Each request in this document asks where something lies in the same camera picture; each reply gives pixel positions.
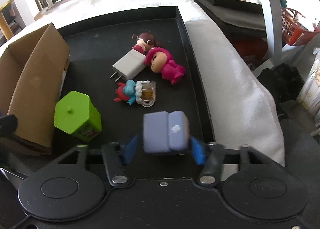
white blanket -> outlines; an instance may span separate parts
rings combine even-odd
[[[227,148],[251,144],[284,164],[284,141],[272,96],[253,76],[218,26],[193,0],[74,0],[26,27],[7,44],[49,22],[60,28],[106,13],[172,5],[179,7],[186,23],[216,141]]]

white power adapter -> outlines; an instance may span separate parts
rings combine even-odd
[[[115,72],[110,78],[117,74],[119,77],[115,82],[121,77],[126,81],[132,80],[145,68],[145,58],[145,55],[132,49],[112,66]]]

blue toy figure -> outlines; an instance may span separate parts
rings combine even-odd
[[[136,101],[136,83],[133,80],[127,80],[127,83],[122,89],[124,95],[127,95],[130,99],[127,101],[128,104],[132,104]]]

metal prong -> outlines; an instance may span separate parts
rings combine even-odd
[[[120,75],[120,76],[115,80],[115,82],[118,81],[121,77],[122,77],[122,75]]]
[[[110,76],[110,78],[112,78],[117,72],[114,72],[113,75]]]

red plastic basket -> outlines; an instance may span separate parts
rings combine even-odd
[[[299,13],[297,10],[291,8],[281,8],[282,17],[282,40],[288,45],[297,46],[307,44],[318,31],[303,30],[296,22],[295,19]]]

